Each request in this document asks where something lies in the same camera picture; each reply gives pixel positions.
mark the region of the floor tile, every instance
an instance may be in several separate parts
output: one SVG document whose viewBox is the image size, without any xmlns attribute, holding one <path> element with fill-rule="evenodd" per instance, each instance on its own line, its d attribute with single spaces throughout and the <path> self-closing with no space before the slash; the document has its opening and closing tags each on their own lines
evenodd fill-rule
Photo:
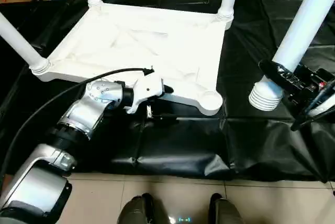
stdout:
<svg viewBox="0 0 335 224">
<path fill-rule="evenodd" d="M 58 224 L 116 223 L 124 182 L 70 180 L 70 199 Z"/>
<path fill-rule="evenodd" d="M 125 176 L 122 174 L 107 173 L 73 173 L 70 180 L 95 180 L 95 181 L 124 181 Z"/>
<path fill-rule="evenodd" d="M 174 219 L 190 217 L 193 224 L 205 224 L 210 197 L 213 193 L 224 196 L 225 186 L 125 181 L 122 207 L 143 193 L 150 193 L 155 198 L 158 224 L 164 223 L 167 216 Z"/>
<path fill-rule="evenodd" d="M 226 186 L 246 224 L 333 224 L 335 197 L 325 188 Z"/>
<path fill-rule="evenodd" d="M 260 182 L 248 180 L 226 181 L 227 186 L 260 186 L 260 187 L 287 187 L 287 188 L 331 188 L 330 182 L 319 181 L 276 181 Z"/>
<path fill-rule="evenodd" d="M 224 181 L 216 180 L 200 180 L 194 178 L 181 178 L 175 176 L 141 176 L 141 175 L 125 175 L 125 181 L 139 182 L 160 182 L 160 183 L 182 183 L 182 184 L 208 184 L 208 185 L 224 185 Z"/>
</svg>

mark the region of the wrinkled fabric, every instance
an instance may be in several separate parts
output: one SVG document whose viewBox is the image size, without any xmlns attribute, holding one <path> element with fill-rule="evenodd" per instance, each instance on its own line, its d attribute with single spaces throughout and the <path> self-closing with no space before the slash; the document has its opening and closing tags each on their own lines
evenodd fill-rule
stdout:
<svg viewBox="0 0 335 224">
<path fill-rule="evenodd" d="M 220 0 L 105 0 L 105 2 L 215 13 Z M 262 77 L 258 62 L 271 59 L 302 0 L 236 0 L 234 22 L 226 32 L 217 91 L 224 103 L 217 115 L 205 117 L 196 108 L 156 101 L 155 115 L 106 115 L 87 147 L 78 172 L 159 174 L 190 178 L 261 181 L 335 179 L 335 126 L 322 120 L 290 131 L 294 118 L 285 99 L 271 112 L 248 102 L 253 84 Z M 47 57 L 87 11 L 86 0 L 0 5 L 27 40 Z M 15 64 L 11 76 L 0 73 L 0 160 L 20 125 L 39 106 L 72 85 L 34 77 L 3 41 Z M 303 64 L 335 73 L 335 9 L 333 8 L 303 58 Z M 43 142 L 69 105 L 73 91 L 46 108 L 22 133 L 10 171 L 15 172 L 34 147 Z"/>
</svg>

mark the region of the black cable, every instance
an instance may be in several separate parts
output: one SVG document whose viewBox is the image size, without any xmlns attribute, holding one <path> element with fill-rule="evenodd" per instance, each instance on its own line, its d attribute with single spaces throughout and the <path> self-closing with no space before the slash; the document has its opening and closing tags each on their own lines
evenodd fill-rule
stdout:
<svg viewBox="0 0 335 224">
<path fill-rule="evenodd" d="M 305 126 L 306 124 L 309 124 L 315 120 L 318 120 L 326 115 L 332 114 L 333 112 L 335 112 L 335 106 L 332 106 L 331 108 L 329 108 L 328 110 L 324 111 L 323 113 L 320 113 L 314 117 L 310 117 L 309 119 L 307 119 L 306 121 L 302 122 L 301 121 L 294 121 L 294 123 L 291 126 L 291 130 L 292 131 L 296 131 L 299 130 L 301 127 Z"/>
<path fill-rule="evenodd" d="M 330 80 L 325 87 L 321 90 L 321 92 L 309 103 L 305 106 L 305 108 L 303 108 L 301 110 L 301 112 L 297 115 L 296 120 L 294 121 L 294 123 L 291 126 L 291 130 L 292 131 L 296 131 L 298 129 L 300 129 L 302 126 L 313 122 L 314 120 L 317 120 L 325 115 L 330 114 L 331 112 L 333 112 L 332 108 L 330 108 L 329 110 L 315 116 L 315 117 L 308 117 L 308 113 L 309 111 L 315 106 L 315 104 L 330 90 L 333 89 L 333 87 L 335 86 L 335 78 L 333 78 L 332 80 Z"/>
<path fill-rule="evenodd" d="M 126 72 L 126 71 L 142 71 L 145 75 L 147 74 L 150 74 L 153 72 L 153 70 L 149 70 L 149 69 L 143 69 L 143 68 L 127 68 L 127 69 L 120 69 L 120 70 L 114 70 L 114 71 L 109 71 L 107 73 L 104 73 L 104 74 L 101 74 L 101 75 L 98 75 L 98 76 L 95 76 L 95 77 L 92 77 L 90 79 L 87 79 L 87 80 L 84 80 L 80 83 L 77 83 L 75 85 L 73 85 L 72 87 L 64 90 L 63 92 L 59 93 L 58 95 L 56 95 L 55 97 L 53 97 L 52 99 L 50 99 L 49 101 L 47 101 L 45 104 L 43 104 L 40 108 L 38 108 L 23 124 L 22 126 L 19 128 L 19 130 L 16 132 L 12 142 L 10 143 L 8 149 L 7 149 L 7 153 L 5 155 L 5 158 L 4 158 L 4 162 L 2 164 L 2 167 L 1 167 L 1 171 L 0 171 L 0 196 L 2 194 L 2 187 L 3 187 L 3 184 L 4 184 L 4 179 L 5 179 L 5 175 L 6 175 L 6 172 L 7 172 L 7 168 L 8 168 L 8 165 L 9 165 L 9 162 L 10 162 L 10 157 L 12 155 L 12 152 L 13 152 L 13 149 L 14 149 L 14 146 L 18 140 L 18 137 L 20 136 L 22 130 L 25 128 L 25 126 L 33 119 L 34 116 L 36 116 L 38 113 L 40 113 L 44 108 L 46 108 L 49 104 L 51 104 L 53 101 L 55 101 L 56 99 L 60 98 L 61 96 L 63 96 L 65 93 L 69 92 L 69 91 L 72 91 L 73 89 L 76 89 L 78 88 L 79 86 L 82 86 L 82 85 L 85 85 L 87 83 L 90 83 L 94 80 L 97 80 L 97 79 L 101 79 L 102 77 L 105 77 L 105 76 L 109 76 L 109 75 L 113 75 L 113 74 L 117 74 L 117 73 L 120 73 L 120 72 Z"/>
</svg>

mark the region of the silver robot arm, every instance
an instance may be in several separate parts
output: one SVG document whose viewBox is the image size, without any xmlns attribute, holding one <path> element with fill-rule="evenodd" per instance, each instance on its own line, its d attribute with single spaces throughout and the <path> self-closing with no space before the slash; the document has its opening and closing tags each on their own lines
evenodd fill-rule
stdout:
<svg viewBox="0 0 335 224">
<path fill-rule="evenodd" d="M 151 73 L 134 87 L 118 82 L 93 81 L 51 132 L 48 144 L 38 145 L 15 174 L 0 198 L 0 224 L 56 223 L 70 196 L 66 179 L 108 108 L 135 113 L 139 104 L 164 94 L 162 79 Z"/>
</svg>

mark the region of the black tarp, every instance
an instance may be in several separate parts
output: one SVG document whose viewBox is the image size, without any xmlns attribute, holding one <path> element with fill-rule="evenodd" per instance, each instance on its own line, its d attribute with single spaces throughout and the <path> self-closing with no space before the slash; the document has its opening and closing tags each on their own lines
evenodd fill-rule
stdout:
<svg viewBox="0 0 335 224">
<path fill-rule="evenodd" d="M 335 179 L 333 124 L 319 121 L 292 132 L 289 128 L 293 118 L 285 100 L 271 112 L 259 111 L 248 102 L 254 82 L 262 76 L 257 63 L 273 57 L 301 1 L 236 0 L 235 19 L 225 35 L 218 73 L 217 90 L 224 104 L 216 116 L 205 118 L 193 107 L 164 101 L 153 106 L 154 112 L 166 116 L 163 120 L 148 120 L 142 110 L 133 116 L 107 116 L 87 148 L 86 161 L 77 171 L 219 180 Z M 205 13 L 215 13 L 220 5 L 220 0 L 105 2 Z M 86 10 L 86 0 L 0 5 L 0 12 L 45 57 Z M 60 80 L 43 83 L 23 67 L 20 57 L 2 40 L 0 49 L 3 59 L 0 158 L 3 158 L 24 120 L 72 83 Z M 335 9 L 313 40 L 303 64 L 335 73 Z M 57 123 L 79 95 L 80 91 L 74 91 L 63 97 L 31 122 L 16 147 L 11 172 L 43 141 L 45 131 Z"/>
</svg>

